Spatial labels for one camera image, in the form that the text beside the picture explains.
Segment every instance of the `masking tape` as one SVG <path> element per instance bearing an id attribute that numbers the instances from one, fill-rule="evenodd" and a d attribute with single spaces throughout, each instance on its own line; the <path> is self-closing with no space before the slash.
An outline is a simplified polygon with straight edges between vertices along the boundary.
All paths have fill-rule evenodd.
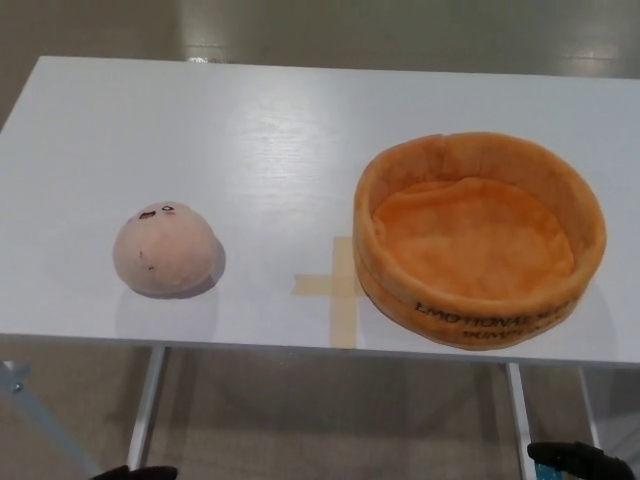
<path id="1" fill-rule="evenodd" d="M 358 341 L 358 296 L 364 295 L 355 271 L 351 237 L 333 240 L 331 275 L 295 275 L 293 295 L 331 297 L 330 345 L 356 348 Z"/>

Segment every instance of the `orange plush bowl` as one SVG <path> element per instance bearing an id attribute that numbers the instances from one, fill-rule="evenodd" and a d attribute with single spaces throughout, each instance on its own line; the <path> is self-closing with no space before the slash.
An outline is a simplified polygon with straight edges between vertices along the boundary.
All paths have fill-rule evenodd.
<path id="1" fill-rule="evenodd" d="M 374 304 L 469 350 L 562 322 L 606 245 L 593 192 L 565 161 L 496 133 L 433 135 L 378 155 L 358 183 L 354 258 Z"/>

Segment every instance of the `table leg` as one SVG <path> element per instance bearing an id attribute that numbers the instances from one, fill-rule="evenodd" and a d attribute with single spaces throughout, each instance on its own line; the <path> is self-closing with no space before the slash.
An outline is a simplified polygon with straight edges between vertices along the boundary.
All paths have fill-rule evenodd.
<path id="1" fill-rule="evenodd" d="M 587 379 L 585 378 L 584 368 L 579 368 L 580 373 L 580 385 L 582 387 L 582 397 L 584 398 L 584 405 L 587 410 L 587 418 L 589 419 L 589 429 L 591 431 L 591 442 L 596 448 L 600 448 L 600 436 L 598 435 L 598 428 L 596 425 L 593 405 L 591 404 L 591 398 L 589 395 L 589 389 L 587 388 Z"/>
<path id="2" fill-rule="evenodd" d="M 25 367 L 19 367 L 12 362 L 0 362 L 0 394 L 4 394 L 9 403 L 28 422 L 44 433 L 84 473 L 91 477 L 102 473 L 103 470 L 76 444 L 51 412 L 27 390 L 23 382 L 28 373 Z"/>
<path id="3" fill-rule="evenodd" d="M 513 421 L 518 436 L 518 454 L 520 457 L 520 471 L 523 480 L 535 480 L 536 470 L 533 460 L 527 454 L 527 446 L 531 443 L 527 406 L 524 401 L 524 389 L 520 377 L 520 366 L 517 363 L 507 364 L 509 389 L 511 392 L 511 409 Z"/>
<path id="4" fill-rule="evenodd" d="M 164 366 L 165 351 L 166 347 L 155 346 L 151 350 L 151 357 L 149 357 L 147 376 L 144 381 L 142 398 L 138 406 L 138 414 L 133 427 L 133 433 L 131 434 L 131 444 L 129 445 L 129 455 L 127 457 L 127 465 L 132 470 L 142 466 L 142 457 L 147 447 L 147 437 L 155 406 L 158 384 L 160 383 Z"/>

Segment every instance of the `black object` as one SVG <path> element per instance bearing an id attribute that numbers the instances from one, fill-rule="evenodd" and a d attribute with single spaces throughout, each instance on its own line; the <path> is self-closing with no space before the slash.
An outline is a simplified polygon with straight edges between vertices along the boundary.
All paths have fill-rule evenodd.
<path id="1" fill-rule="evenodd" d="M 534 462 L 584 480 L 635 480 L 629 465 L 584 443 L 534 442 L 527 446 Z"/>
<path id="2" fill-rule="evenodd" d="M 144 467 L 131 471 L 126 465 L 102 473 L 91 480 L 176 480 L 178 470 L 173 467 Z"/>

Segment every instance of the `bowl rim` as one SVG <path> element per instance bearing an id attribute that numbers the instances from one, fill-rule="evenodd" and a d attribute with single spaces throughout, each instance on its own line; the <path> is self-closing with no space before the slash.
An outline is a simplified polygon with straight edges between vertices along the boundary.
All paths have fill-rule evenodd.
<path id="1" fill-rule="evenodd" d="M 368 206 L 370 190 L 376 180 L 375 176 L 378 165 L 383 160 L 386 161 L 391 151 L 397 152 L 399 149 L 413 146 L 416 143 L 433 141 L 436 137 L 446 138 L 460 134 L 477 135 L 479 138 L 501 138 L 521 148 L 535 148 L 545 153 L 545 158 L 555 163 L 555 166 L 559 167 L 563 171 L 563 174 L 569 177 L 568 180 L 571 181 L 572 188 L 577 190 L 577 198 L 580 198 L 581 202 L 586 203 L 588 211 L 592 212 L 594 231 L 596 232 L 594 236 L 595 240 L 592 245 L 582 252 L 580 260 L 577 262 L 577 268 L 573 273 L 553 290 L 547 289 L 524 298 L 509 300 L 478 299 L 448 293 L 433 288 L 429 284 L 422 283 L 411 276 L 400 266 L 391 253 L 378 242 L 373 218 Z M 383 267 L 376 269 L 368 265 L 367 268 L 373 278 L 381 285 L 384 285 L 385 288 L 388 288 L 390 293 L 399 299 L 403 297 L 406 299 L 408 297 L 416 304 L 422 303 L 424 305 L 441 308 L 451 313 L 478 317 L 519 316 L 535 314 L 546 309 L 554 308 L 563 302 L 577 299 L 583 294 L 600 266 L 604 257 L 606 243 L 607 234 L 604 215 L 595 194 L 587 182 L 568 162 L 557 154 L 530 140 L 512 135 L 487 131 L 473 131 L 452 135 L 427 135 L 415 138 L 387 148 L 376 155 L 365 168 L 356 187 L 354 198 L 354 247 L 358 248 L 361 253 L 363 253 L 363 248 L 366 250 L 366 255 L 363 256 L 365 264 L 367 264 L 366 258 L 369 257 L 373 263 Z"/>

